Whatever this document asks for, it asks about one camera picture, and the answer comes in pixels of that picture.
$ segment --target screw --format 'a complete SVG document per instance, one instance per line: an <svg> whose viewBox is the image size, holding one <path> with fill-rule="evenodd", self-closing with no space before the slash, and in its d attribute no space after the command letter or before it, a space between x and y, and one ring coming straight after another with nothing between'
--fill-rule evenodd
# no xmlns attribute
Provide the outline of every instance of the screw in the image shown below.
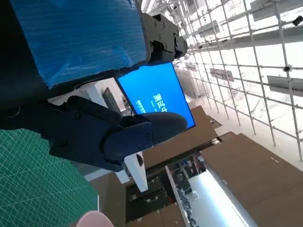
<svg viewBox="0 0 303 227"><path fill-rule="evenodd" d="M150 140L152 138L152 134L150 132L148 132L147 134L145 134L145 139L146 140Z"/></svg>
<svg viewBox="0 0 303 227"><path fill-rule="evenodd" d="M78 120L80 119L81 117L81 114L79 113L79 111L77 110L72 110L71 111L71 118L74 119L74 120Z"/></svg>
<svg viewBox="0 0 303 227"><path fill-rule="evenodd" d="M141 144L138 143L138 144L136 145L136 150L140 150L140 149L141 149Z"/></svg>

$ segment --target metal scaffolding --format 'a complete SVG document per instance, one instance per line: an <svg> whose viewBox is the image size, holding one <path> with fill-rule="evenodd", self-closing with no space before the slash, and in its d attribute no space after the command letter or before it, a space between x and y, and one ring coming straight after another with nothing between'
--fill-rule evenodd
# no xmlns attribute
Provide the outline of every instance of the metal scaffolding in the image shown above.
<svg viewBox="0 0 303 227"><path fill-rule="evenodd" d="M154 7L153 12L164 12L166 8L170 8L168 12L174 11L175 14L170 17L170 20L175 22L176 25L179 26L182 35L184 35L185 38L187 38L187 43L188 43L188 53L185 58L183 58L181 61L176 61L175 65L178 65L178 68L183 68L183 70L187 70L191 72L191 76L187 78L188 81L192 81L193 84L195 84L193 87L195 90L199 91L190 91L192 94L200 94L201 97L197 95L197 98L201 98L203 104L204 99L202 96L205 96L207 98L207 101L209 103L210 108L211 103L210 100L213 100L217 112L219 113L219 108L218 105L221 104L225 108L225 113L227 118L229 119L229 114L227 111L227 108L233 110L236 114L236 117L238 119L239 125L241 124L240 118L238 114L242 114L244 116L249 117L252 130L254 134L256 135L256 129L255 129L255 122L262 123L266 126L269 127L270 132L271 132L271 138L273 141L273 145L276 145L276 139L275 139L275 133L274 131L281 132L291 138L296 139L297 146L298 146L298 151L299 151L299 158L300 161L303 161L303 156L302 156L302 148L301 148L301 142L303 142L303 139L300 138L300 133L303 131L302 129L300 130L298 127L298 119L296 117L296 109L298 110L303 110L303 106L299 104L295 104L294 100L294 94L293 94L293 87L292 87L292 78L290 77L290 74L293 73L294 71L300 71L303 70L302 65L297 65L297 66L290 66L291 70L286 70L285 67L289 66L291 62L289 62L289 59L287 58L286 54L286 36L287 32L284 31L284 29L293 29L293 20L295 20L292 17L288 17L287 20L283 20L281 18L281 12L285 12L285 9L280 9L280 2L286 1L286 0L272 0L269 1L268 4L261 4L257 8L251 9L250 7L247 6L246 0L240 0L238 1L239 4L241 4L241 10L242 11L237 11L230 13L228 11L228 5L233 2L232 0L205 0L205 5L199 6L197 0L191 1L191 12L189 11L189 1L187 0L155 0L155 4L157 2L161 2L159 4L159 8ZM268 7L271 7L271 12L274 12L274 14L269 15L268 17L272 17L270 23L264 24L263 27L256 27L254 24L254 18L252 14L259 12L259 11L266 11L268 10ZM219 19L216 18L216 13L221 12L219 15ZM246 25L243 27L239 28L239 31L233 30L231 27L231 23L241 19L241 22L246 21ZM218 30L218 27L222 28L225 26L224 33L221 33L222 30ZM272 44L279 44L282 47L283 51L283 61L284 63L281 65L276 66L270 65L270 64L261 64L258 53L257 53L257 46L260 44L257 43L257 37L256 40L254 37L256 35L260 35L262 33L266 33L267 31L274 31L275 34L278 35L275 36L275 42ZM237 52L237 48L242 48L243 46L237 46L235 45L235 40L241 39L242 37L245 37L247 46L252 48L253 52L251 54L251 59L253 59L253 62L245 62L246 64L240 64L241 57L239 56L239 53ZM261 44L261 45L271 45L270 43L270 38L267 41L266 44ZM225 59L225 55L223 54L223 51L230 50L232 52L234 62L228 61L228 59ZM190 64L193 64L197 68L197 72L191 71L191 69L187 68L185 63L188 62ZM228 76L228 70L236 70L239 76L233 77L232 82L236 82L238 87L233 87L230 81L230 78ZM243 78L243 72L250 72L248 68L251 68L252 71L257 73L256 78ZM224 72L225 75L217 75L217 72L214 69L221 70ZM288 81L288 92L289 98L287 100L285 99L280 99L277 100L272 97L269 97L266 94L266 91L268 91L270 85L268 83L263 82L264 80L264 75L262 75L262 70L268 71L269 69L274 70L276 72L277 70L284 70L287 77ZM258 89L260 90L259 93L255 94L251 92L251 89L248 89L247 86L253 86L256 87L258 86ZM239 110L239 107L235 101L235 97L233 94L243 94L244 99L246 102L246 107L247 107L247 112L246 109L243 111ZM252 97L257 97L263 100L264 102L264 112L266 112L267 119L265 121L261 119L257 119L256 117L253 116L253 111L251 111L251 103L250 99ZM279 105L291 107L292 109L292 119L294 122L294 134L291 134L285 130L283 130L280 127L276 127L272 124L272 122L276 118L271 118L270 115L270 108L268 107L267 102L274 102Z"/></svg>

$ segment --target monitor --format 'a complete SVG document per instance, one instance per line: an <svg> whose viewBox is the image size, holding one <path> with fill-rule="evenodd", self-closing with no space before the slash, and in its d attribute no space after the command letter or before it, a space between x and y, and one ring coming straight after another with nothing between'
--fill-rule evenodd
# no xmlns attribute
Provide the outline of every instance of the monitor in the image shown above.
<svg viewBox="0 0 303 227"><path fill-rule="evenodd" d="M117 81L137 114L172 112L187 120L187 128L195 126L172 63L142 66Z"/></svg>

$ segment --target white floor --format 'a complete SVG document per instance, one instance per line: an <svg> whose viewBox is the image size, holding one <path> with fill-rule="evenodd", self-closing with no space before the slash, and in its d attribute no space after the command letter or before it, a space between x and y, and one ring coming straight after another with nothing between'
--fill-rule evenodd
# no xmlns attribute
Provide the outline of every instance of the white floor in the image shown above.
<svg viewBox="0 0 303 227"><path fill-rule="evenodd" d="M298 145L294 138L274 130L276 139L276 146L274 147L268 126L254 121L256 128L256 135L254 135L249 117L239 113L241 122L241 126L239 126L234 110L227 108L227 112L229 114L228 120L223 105L218 104L220 112L218 113L213 100L210 100L212 108L209 107L206 97L204 97L204 103L205 104L203 104L201 99L196 100L196 105L201 105L207 115L213 117L222 124L222 126L216 130L218 135L225 134L229 131L235 132L236 134L243 133L303 171L303 163L300 162Z"/></svg>

